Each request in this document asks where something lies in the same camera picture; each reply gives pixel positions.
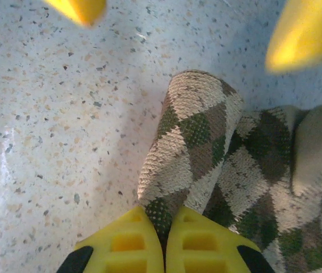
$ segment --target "white floor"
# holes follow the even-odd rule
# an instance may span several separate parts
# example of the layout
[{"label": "white floor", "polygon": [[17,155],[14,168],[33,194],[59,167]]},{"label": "white floor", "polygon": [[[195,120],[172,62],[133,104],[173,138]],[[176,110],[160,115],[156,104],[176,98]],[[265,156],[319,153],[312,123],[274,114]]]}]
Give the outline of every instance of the white floor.
[{"label": "white floor", "polygon": [[84,30],[41,0],[0,0],[0,272],[55,272],[135,205],[172,74],[212,72],[248,109],[322,104],[322,67],[264,72],[283,1],[108,5]]}]

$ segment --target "blurry yellow object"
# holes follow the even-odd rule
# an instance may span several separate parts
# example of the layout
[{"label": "blurry yellow object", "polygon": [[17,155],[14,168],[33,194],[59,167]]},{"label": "blurry yellow object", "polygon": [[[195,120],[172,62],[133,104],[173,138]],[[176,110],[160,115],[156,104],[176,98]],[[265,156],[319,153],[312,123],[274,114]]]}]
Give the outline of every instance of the blurry yellow object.
[{"label": "blurry yellow object", "polygon": [[45,0],[76,23],[90,27],[106,10],[106,0]]},{"label": "blurry yellow object", "polygon": [[289,0],[266,56],[266,69],[279,73],[322,62],[322,0]]}]

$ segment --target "speckled floor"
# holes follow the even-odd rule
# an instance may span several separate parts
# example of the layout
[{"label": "speckled floor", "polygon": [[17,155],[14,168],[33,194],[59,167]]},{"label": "speckled floor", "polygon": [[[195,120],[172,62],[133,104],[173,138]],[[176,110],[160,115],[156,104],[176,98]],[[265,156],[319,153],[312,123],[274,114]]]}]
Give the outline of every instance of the speckled floor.
[{"label": "speckled floor", "polygon": [[264,72],[283,1],[108,2],[83,30],[0,0],[0,272],[54,272],[131,209],[170,76],[214,73],[247,108],[322,104],[322,67]]}]

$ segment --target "green diamond pattern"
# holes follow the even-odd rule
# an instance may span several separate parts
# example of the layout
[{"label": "green diamond pattern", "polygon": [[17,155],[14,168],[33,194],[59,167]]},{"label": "green diamond pattern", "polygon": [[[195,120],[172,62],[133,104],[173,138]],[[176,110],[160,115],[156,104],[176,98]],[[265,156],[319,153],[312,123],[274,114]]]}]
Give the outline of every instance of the green diamond pattern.
[{"label": "green diamond pattern", "polygon": [[172,128],[175,128],[177,122],[178,118],[176,112],[174,111],[172,106],[169,106],[165,110],[160,120],[160,124],[158,125],[157,139],[160,139],[167,132],[170,132]]},{"label": "green diamond pattern", "polygon": [[200,146],[210,141],[210,126],[204,113],[195,114],[179,122],[187,148]]},{"label": "green diamond pattern", "polygon": [[235,218],[230,206],[222,196],[218,186],[215,187],[211,198],[217,200],[217,202],[212,204],[210,209],[204,211],[204,216],[225,227],[229,227],[231,224],[235,223]]},{"label": "green diamond pattern", "polygon": [[251,209],[247,212],[241,221],[236,224],[236,228],[242,236],[248,239],[256,236],[259,230],[258,214],[256,211]]},{"label": "green diamond pattern", "polygon": [[231,137],[231,141],[229,144],[229,150],[227,152],[227,155],[230,156],[230,155],[234,154],[242,145],[243,145],[242,138],[235,131],[233,136]]},{"label": "green diamond pattern", "polygon": [[164,230],[164,226],[171,226],[172,216],[168,212],[168,207],[163,198],[157,198],[150,202],[145,208],[145,213],[153,223],[158,236],[167,237],[169,230]]},{"label": "green diamond pattern", "polygon": [[270,243],[278,236],[277,220],[273,216],[272,219],[264,221],[261,225],[262,248],[266,249]]},{"label": "green diamond pattern", "polygon": [[319,247],[304,249],[303,255],[306,259],[309,271],[322,268],[322,245],[320,245]]},{"label": "green diamond pattern", "polygon": [[303,238],[300,229],[292,230],[288,233],[283,233],[279,238],[282,255],[287,257],[298,253],[302,249]]},{"label": "green diamond pattern", "polygon": [[244,140],[244,144],[255,160],[261,160],[275,147],[284,164],[290,161],[290,133],[288,128],[272,114],[263,111],[261,120]]},{"label": "green diamond pattern", "polygon": [[212,167],[216,167],[225,156],[225,135],[212,142]]}]

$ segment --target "yellow object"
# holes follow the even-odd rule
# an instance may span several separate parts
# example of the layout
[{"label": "yellow object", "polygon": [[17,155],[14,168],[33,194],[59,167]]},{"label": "yellow object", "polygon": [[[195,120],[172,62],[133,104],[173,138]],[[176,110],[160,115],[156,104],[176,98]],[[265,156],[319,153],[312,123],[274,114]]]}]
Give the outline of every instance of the yellow object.
[{"label": "yellow object", "polygon": [[85,246],[94,250],[83,273],[164,273],[157,233],[139,206],[78,242],[75,250]]},{"label": "yellow object", "polygon": [[279,73],[322,62],[322,0],[289,0],[266,55],[266,69]]},{"label": "yellow object", "polygon": [[76,23],[90,27],[106,10],[106,0],[45,0]]},{"label": "yellow object", "polygon": [[240,245],[260,252],[250,240],[183,207],[168,236],[166,273],[250,273]]}]

